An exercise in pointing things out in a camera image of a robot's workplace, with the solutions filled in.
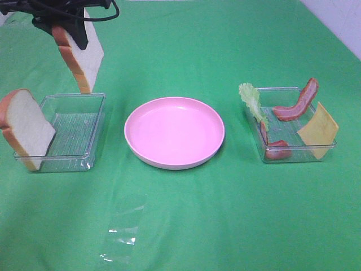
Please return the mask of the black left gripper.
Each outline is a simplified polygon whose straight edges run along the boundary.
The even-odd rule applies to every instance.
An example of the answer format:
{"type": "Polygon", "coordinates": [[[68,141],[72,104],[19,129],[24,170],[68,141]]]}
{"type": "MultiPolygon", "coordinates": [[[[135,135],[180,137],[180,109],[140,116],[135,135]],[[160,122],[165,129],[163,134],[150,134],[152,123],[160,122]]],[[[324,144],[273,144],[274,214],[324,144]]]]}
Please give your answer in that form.
{"type": "Polygon", "coordinates": [[[85,50],[88,39],[86,22],[103,22],[111,19],[87,18],[85,8],[102,7],[108,9],[110,1],[1,1],[1,14],[24,12],[33,15],[35,25],[63,25],[81,50],[85,50]]]}

